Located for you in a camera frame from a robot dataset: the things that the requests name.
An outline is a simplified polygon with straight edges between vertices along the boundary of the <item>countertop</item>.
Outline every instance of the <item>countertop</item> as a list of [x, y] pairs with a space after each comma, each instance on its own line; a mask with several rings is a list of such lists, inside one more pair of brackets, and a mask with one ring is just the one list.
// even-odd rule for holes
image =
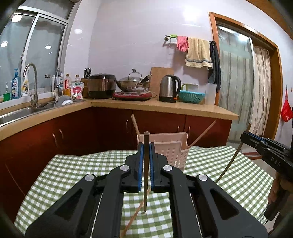
[[164, 103], [158, 99], [147, 101], [119, 101], [113, 99], [86, 99], [83, 102], [67, 105], [60, 108], [54, 108], [45, 112], [40, 112], [21, 120], [12, 122], [0, 127], [0, 141], [12, 136], [20, 131], [49, 121], [51, 119], [76, 112], [89, 107], [120, 108], [141, 111], [155, 111], [164, 113], [175, 113], [201, 117], [212, 117], [224, 120], [237, 120], [238, 115], [216, 105], [199, 105], [191, 103]]

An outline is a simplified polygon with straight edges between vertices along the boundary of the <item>blue colander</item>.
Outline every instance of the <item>blue colander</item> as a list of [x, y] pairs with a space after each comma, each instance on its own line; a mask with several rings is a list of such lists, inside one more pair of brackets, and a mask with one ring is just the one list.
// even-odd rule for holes
[[189, 92], [189, 91], [181, 90], [178, 96], [183, 102], [198, 104], [204, 99], [205, 93]]

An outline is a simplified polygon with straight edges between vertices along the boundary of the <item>blue gripper pad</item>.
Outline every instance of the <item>blue gripper pad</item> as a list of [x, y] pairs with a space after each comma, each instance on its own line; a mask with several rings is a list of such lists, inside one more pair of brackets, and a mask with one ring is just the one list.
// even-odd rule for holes
[[251, 132], [248, 132], [248, 134], [249, 134], [250, 136], [252, 136], [252, 137], [256, 138], [257, 140], [260, 140], [260, 141], [263, 141], [263, 142], [265, 142], [265, 140], [264, 140], [263, 138], [261, 138], [261, 137], [259, 137], [259, 136], [255, 135], [255, 134], [253, 134], [253, 133], [251, 133]]
[[139, 169], [138, 169], [138, 191], [142, 190], [142, 168], [143, 168], [143, 160], [144, 160], [144, 145], [142, 144], [140, 149], [139, 156]]
[[153, 150], [151, 149], [151, 145], [149, 147], [149, 170], [151, 176], [151, 189], [153, 191], [154, 188], [154, 164], [153, 164]]

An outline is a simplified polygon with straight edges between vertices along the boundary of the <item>red bag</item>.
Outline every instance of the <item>red bag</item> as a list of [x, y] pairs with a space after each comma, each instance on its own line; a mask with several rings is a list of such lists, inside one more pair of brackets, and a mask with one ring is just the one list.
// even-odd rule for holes
[[292, 109], [288, 102], [288, 94], [287, 94], [287, 87], [286, 87], [286, 96], [285, 96], [285, 102], [281, 111], [281, 117], [284, 122], [288, 122], [292, 118]]

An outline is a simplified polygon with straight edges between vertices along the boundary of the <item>towel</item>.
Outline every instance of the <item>towel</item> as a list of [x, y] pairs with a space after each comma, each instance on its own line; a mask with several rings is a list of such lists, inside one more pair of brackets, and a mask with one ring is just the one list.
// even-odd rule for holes
[[209, 42], [197, 38], [188, 37], [189, 48], [186, 54], [185, 65], [189, 67], [212, 68]]
[[221, 88], [221, 67], [220, 67], [220, 57], [217, 49], [216, 42], [211, 41], [210, 45], [211, 60], [213, 63], [213, 68], [209, 68], [209, 84], [217, 85], [217, 92]]

